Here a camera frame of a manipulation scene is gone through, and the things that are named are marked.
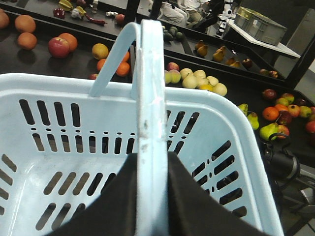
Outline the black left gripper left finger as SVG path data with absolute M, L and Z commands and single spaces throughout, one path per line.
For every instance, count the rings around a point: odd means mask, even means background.
M 129 154 L 118 174 L 84 211 L 50 236 L 133 236 L 136 225 L 137 154 Z

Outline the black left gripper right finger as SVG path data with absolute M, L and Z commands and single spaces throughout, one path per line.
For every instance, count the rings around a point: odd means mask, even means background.
M 168 153 L 169 234 L 172 236 L 265 236 L 230 213 L 191 177 L 178 156 Z

